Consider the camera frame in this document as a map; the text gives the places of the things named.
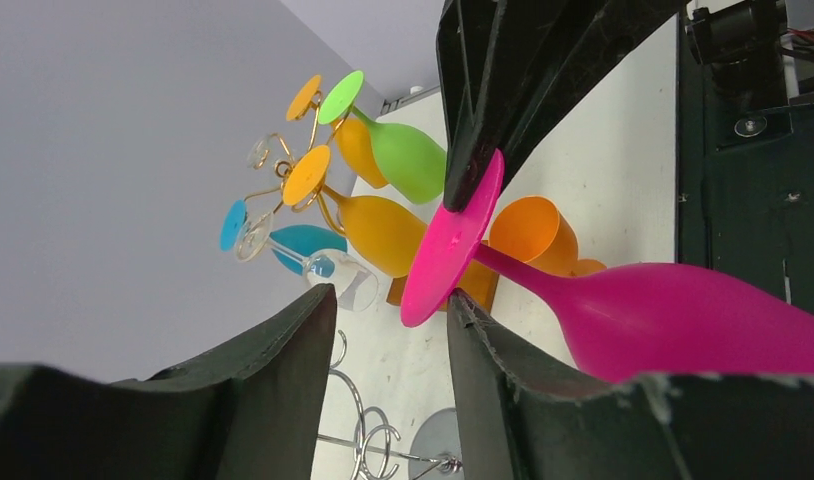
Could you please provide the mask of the yellow wine glass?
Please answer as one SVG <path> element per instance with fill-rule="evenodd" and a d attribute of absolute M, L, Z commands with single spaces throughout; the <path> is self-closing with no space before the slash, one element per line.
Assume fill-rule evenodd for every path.
<path fill-rule="evenodd" d="M 315 113 L 309 147 L 317 137 L 319 120 L 331 125 L 329 140 L 335 140 L 346 164 L 368 185 L 380 189 L 389 184 L 375 160 L 371 133 L 362 120 L 364 113 L 354 106 L 365 82 L 362 70 L 343 77 L 331 91 L 321 91 L 322 76 L 312 75 L 296 92 L 285 110 L 287 122 L 300 121 L 309 111 Z"/>
<path fill-rule="evenodd" d="M 285 205 L 299 207 L 325 195 L 336 204 L 340 233 L 378 270 L 393 278 L 408 275 L 427 225 L 402 205 L 375 195 L 344 196 L 326 184 L 331 149 L 318 145 L 296 162 L 279 166 Z"/>

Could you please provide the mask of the blue plastic wine glass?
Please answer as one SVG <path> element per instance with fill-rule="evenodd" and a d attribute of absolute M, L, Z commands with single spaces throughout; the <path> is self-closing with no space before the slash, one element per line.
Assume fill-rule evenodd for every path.
<path fill-rule="evenodd" d="M 321 250 L 348 252 L 347 240 L 324 227 L 294 224 L 275 228 L 276 211 L 250 210 L 240 199 L 229 208 L 221 228 L 219 247 L 231 252 L 239 262 L 250 262 L 264 251 L 271 252 L 292 273 L 301 275 L 302 257 L 312 257 Z"/>

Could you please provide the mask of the clear patterned wine glass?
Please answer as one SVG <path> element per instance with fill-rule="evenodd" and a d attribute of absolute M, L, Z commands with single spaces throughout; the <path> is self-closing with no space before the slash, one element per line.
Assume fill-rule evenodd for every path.
<path fill-rule="evenodd" d="M 278 133 L 270 133 L 258 139 L 247 157 L 248 166 L 254 170 L 262 168 L 268 161 L 270 142 L 279 137 Z"/>

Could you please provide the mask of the green plastic wine glass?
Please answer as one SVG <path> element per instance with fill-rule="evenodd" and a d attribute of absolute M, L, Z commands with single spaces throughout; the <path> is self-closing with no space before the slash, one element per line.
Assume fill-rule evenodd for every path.
<path fill-rule="evenodd" d="M 364 114 L 375 160 L 388 185 L 413 204 L 436 199 L 443 190 L 446 152 L 423 131 L 402 123 L 381 123 Z"/>

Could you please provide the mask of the pink plastic wine glass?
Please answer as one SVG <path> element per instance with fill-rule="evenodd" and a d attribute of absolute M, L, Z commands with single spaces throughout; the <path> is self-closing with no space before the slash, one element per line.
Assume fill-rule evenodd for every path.
<path fill-rule="evenodd" d="M 496 207 L 504 167 L 495 152 L 467 207 L 439 209 L 459 215 L 463 228 L 477 226 L 475 216 Z M 575 365 L 598 379 L 620 382 L 645 372 L 814 375 L 814 315 L 728 274 L 648 262 L 561 277 L 483 241 L 473 260 L 543 300 Z"/>

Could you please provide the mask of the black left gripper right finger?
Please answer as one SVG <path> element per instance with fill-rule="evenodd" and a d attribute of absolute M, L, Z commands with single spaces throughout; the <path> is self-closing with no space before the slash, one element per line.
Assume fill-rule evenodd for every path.
<path fill-rule="evenodd" d="M 448 300 L 468 479 L 814 479 L 814 376 L 646 374 L 613 385 Z"/>

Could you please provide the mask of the gold wire glass rack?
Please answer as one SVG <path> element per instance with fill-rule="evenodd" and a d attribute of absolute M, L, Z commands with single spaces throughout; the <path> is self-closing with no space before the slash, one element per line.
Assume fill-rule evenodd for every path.
<path fill-rule="evenodd" d="M 278 199 L 275 206 L 266 209 L 278 207 L 277 213 L 281 208 L 286 207 L 294 212 L 302 212 L 311 205 L 316 204 L 328 225 L 328 229 L 342 236 L 337 232 L 339 217 L 336 204 L 331 198 L 322 195 L 314 201 L 308 200 L 305 205 L 299 207 L 287 206 L 282 201 L 282 179 L 281 175 L 276 172 L 276 168 L 279 166 L 286 167 L 289 163 L 300 160 L 303 155 L 318 145 L 329 146 L 332 154 L 332 148 L 336 146 L 336 141 L 328 138 L 325 142 L 320 143 L 316 138 L 313 146 L 309 147 L 308 145 L 300 157 L 294 157 L 291 149 L 286 144 L 281 146 L 283 152 L 280 155 L 273 155 L 269 152 L 267 163 L 260 169 L 271 172 L 277 183 L 265 189 L 264 192 L 267 195 L 275 194 Z M 242 198 L 247 203 L 248 208 L 251 198 L 250 195 Z M 455 288 L 461 286 L 464 274 L 474 262 L 473 257 L 476 249 L 482 245 L 482 236 L 490 216 L 489 212 L 478 214 L 474 218 L 478 223 L 477 226 L 463 228 L 456 223 L 460 218 L 459 215 L 445 209 L 439 209 L 436 217 L 431 222 L 424 221 L 427 228 L 410 272 L 405 277 L 391 277 L 395 280 L 402 279 L 405 282 L 402 291 L 401 308 L 406 325 L 418 325 L 424 322 L 441 305 L 446 303 L 448 296 Z M 380 271 L 361 257 L 352 246 L 347 253 L 372 273 L 375 274 Z"/>

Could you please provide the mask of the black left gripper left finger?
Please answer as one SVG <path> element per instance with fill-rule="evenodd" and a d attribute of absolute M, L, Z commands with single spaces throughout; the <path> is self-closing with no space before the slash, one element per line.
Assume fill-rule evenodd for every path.
<path fill-rule="evenodd" d="M 307 479 L 334 288 L 146 380 L 0 364 L 0 479 Z"/>

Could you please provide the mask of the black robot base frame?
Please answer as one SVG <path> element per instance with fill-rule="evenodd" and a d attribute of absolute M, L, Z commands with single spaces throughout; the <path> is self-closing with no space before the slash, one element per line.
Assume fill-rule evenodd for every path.
<path fill-rule="evenodd" d="M 814 98 L 781 1 L 680 14 L 676 258 L 814 314 Z"/>

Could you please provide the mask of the clear small wine glass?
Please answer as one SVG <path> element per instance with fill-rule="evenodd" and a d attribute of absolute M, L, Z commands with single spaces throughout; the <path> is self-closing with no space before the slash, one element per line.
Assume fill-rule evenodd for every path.
<path fill-rule="evenodd" d="M 271 214 L 250 219 L 243 213 L 239 218 L 227 217 L 222 234 L 234 235 L 230 246 L 242 262 L 253 260 L 264 248 L 268 248 L 297 263 L 301 276 L 310 286 L 333 285 L 337 304 L 343 309 L 360 312 L 375 302 L 379 280 L 353 256 L 334 248 L 321 248 L 311 254 L 298 253 L 273 239 L 272 226 Z"/>

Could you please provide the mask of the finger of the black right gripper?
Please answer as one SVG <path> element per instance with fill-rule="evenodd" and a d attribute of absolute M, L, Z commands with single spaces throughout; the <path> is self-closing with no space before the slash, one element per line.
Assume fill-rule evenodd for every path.
<path fill-rule="evenodd" d="M 446 209 L 466 207 L 495 151 L 508 185 L 571 110 L 685 7 L 672 0 L 445 2 L 436 51 Z"/>

